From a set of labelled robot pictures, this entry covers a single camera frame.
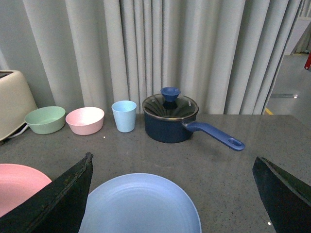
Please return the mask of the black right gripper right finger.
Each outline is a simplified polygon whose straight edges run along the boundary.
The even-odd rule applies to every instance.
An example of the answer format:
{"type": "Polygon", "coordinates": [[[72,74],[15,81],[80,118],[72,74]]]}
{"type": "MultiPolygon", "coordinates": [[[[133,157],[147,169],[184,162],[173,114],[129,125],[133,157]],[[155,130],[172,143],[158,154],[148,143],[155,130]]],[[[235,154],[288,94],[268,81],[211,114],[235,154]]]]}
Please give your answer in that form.
{"type": "Polygon", "coordinates": [[[277,233],[311,231],[311,187],[263,157],[253,176],[259,196],[277,233]]]}

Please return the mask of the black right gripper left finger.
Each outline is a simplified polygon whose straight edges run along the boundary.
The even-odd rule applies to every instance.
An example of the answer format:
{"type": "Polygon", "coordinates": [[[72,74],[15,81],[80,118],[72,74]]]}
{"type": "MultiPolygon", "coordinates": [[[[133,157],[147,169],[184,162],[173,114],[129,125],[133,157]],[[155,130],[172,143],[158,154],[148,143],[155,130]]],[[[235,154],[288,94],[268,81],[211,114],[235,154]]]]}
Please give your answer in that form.
{"type": "Polygon", "coordinates": [[[85,157],[24,203],[0,218],[2,233],[79,232],[93,174],[85,157]]]}

